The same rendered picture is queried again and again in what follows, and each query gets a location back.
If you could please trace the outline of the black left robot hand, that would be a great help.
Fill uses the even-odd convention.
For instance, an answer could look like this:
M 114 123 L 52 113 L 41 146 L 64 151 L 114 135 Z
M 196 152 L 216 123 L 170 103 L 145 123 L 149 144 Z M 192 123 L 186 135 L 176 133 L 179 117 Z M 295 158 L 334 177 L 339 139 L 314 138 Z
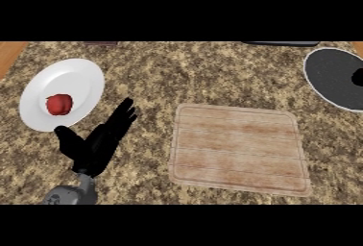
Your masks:
M 103 172 L 136 117 L 133 100 L 127 98 L 87 138 L 81 138 L 65 126 L 55 128 L 59 151 L 74 160 L 75 173 L 95 178 Z

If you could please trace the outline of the wooden cutting board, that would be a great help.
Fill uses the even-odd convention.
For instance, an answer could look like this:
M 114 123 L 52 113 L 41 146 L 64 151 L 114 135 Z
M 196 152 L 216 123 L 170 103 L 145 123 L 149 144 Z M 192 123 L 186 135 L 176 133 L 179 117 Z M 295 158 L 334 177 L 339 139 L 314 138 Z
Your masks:
M 182 104 L 174 117 L 168 178 L 180 185 L 310 196 L 295 115 Z

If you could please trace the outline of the dark grey pan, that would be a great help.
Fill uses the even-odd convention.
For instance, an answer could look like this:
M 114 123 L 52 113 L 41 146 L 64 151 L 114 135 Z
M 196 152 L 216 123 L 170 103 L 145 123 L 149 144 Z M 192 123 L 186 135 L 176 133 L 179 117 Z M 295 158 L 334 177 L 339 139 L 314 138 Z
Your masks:
M 317 95 L 335 107 L 363 113 L 363 86 L 353 83 L 363 59 L 339 48 L 314 49 L 304 60 L 304 74 Z

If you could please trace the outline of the white round plate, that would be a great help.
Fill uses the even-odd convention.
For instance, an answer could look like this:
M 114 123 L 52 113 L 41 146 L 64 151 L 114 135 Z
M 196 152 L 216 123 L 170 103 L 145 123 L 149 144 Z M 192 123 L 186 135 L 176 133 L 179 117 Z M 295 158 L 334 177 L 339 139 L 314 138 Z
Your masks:
M 90 114 L 105 88 L 105 78 L 96 63 L 86 59 L 68 59 L 47 66 L 31 79 L 22 91 L 18 113 L 22 123 L 38 132 L 55 127 L 72 126 Z M 52 115 L 47 98 L 68 94 L 72 108 L 66 115 Z

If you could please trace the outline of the dark flat appliance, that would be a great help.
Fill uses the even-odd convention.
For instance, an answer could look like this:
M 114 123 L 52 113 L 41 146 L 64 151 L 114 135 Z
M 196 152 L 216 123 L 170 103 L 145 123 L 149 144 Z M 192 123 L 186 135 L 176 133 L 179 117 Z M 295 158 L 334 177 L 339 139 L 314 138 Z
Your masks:
M 320 41 L 242 41 L 242 43 L 254 45 L 291 46 L 291 47 L 313 47 Z

